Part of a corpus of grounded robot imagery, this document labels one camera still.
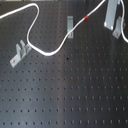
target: black metal table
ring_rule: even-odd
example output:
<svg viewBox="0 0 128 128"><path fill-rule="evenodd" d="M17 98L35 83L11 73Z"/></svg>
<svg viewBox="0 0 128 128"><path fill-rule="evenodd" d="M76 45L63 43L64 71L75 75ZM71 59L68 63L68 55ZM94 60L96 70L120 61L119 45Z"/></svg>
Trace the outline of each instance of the black metal table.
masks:
<svg viewBox="0 0 128 128"><path fill-rule="evenodd" d="M76 24L99 2L36 2L40 15L30 41L55 50L67 32L67 16ZM28 3L0 3L0 15ZM128 127L128 44L104 28L106 8L83 22L56 55L32 50L14 69L9 61L16 44L27 43L36 9L0 20L0 128Z"/></svg>

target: post holder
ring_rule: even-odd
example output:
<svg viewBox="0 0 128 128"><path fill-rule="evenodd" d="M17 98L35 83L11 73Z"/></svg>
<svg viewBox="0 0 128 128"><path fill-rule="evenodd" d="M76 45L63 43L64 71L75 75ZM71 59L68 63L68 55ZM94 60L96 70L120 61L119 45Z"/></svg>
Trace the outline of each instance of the post holder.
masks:
<svg viewBox="0 0 128 128"><path fill-rule="evenodd" d="M32 49L29 44L25 45L25 43L21 40L20 41L21 47L19 44L16 44L16 52L17 54L10 60L10 64L14 68Z"/></svg>

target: screw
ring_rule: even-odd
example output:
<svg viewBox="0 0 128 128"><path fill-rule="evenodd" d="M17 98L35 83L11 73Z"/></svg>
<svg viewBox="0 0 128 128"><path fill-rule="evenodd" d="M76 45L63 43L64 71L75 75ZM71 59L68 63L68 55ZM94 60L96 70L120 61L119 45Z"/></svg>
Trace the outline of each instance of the screw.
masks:
<svg viewBox="0 0 128 128"><path fill-rule="evenodd" d="M115 35L118 36L118 32L115 32Z"/></svg>
<svg viewBox="0 0 128 128"><path fill-rule="evenodd" d="M12 63L15 63L15 60L14 59L12 60Z"/></svg>

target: cable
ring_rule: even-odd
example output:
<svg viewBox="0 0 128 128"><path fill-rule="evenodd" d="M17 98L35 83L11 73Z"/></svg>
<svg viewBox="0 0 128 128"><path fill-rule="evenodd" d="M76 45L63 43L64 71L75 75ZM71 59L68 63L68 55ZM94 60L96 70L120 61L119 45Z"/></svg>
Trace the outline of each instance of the cable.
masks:
<svg viewBox="0 0 128 128"><path fill-rule="evenodd" d="M128 39L125 37L124 31L123 31L123 23L124 23L124 15L125 15L125 7L124 7L123 0L121 0L121 4L122 4L122 8L123 8L122 20L121 20L121 33L122 33L123 39L128 43Z"/></svg>
<svg viewBox="0 0 128 128"><path fill-rule="evenodd" d="M84 18L82 18L82 19L74 26L74 28L73 28L72 30L70 30L70 31L66 34L66 36L64 37L64 39L63 39L61 45L60 45L55 51L52 51L52 52L44 52L44 51L42 51L41 49L39 49L39 48L37 48L36 46L34 46L33 44L31 44L30 41L29 41L29 34L30 34L30 31L31 31L33 25L35 24L35 22L36 22L36 20L37 20L37 18L38 18L38 15L39 15L39 7L38 7L37 4L31 3L31 4L28 4L28 5L25 5L25 6L21 7L21 8L18 8L18 9L15 9L15 10L13 10L13 11L10 11L10 12L8 12L8 13L6 13L6 14L0 16L0 19L4 18L4 17L6 17L6 16L9 16L9 15L11 15L11 14L17 13L17 12L19 12L19 11L21 11L21 10L24 10L24 9L28 8L28 7L35 6L35 7L37 8L37 14L36 14L36 17L35 17L34 21L33 21L32 24L31 24L30 28L28 29L28 32L27 32L27 42L28 42L28 44L29 44L34 50L36 50L36 51L39 52L40 54L42 54L42 55L44 55L44 56L52 56L52 55L56 54L56 53L62 48L62 46L63 46L65 40L66 40L67 37L70 35L70 33L72 33L84 20L86 20L91 14L93 14L97 9L99 9L99 8L101 7L101 5L102 5L105 1L106 1L106 0L102 0L96 8L94 8L88 15L86 15Z"/></svg>

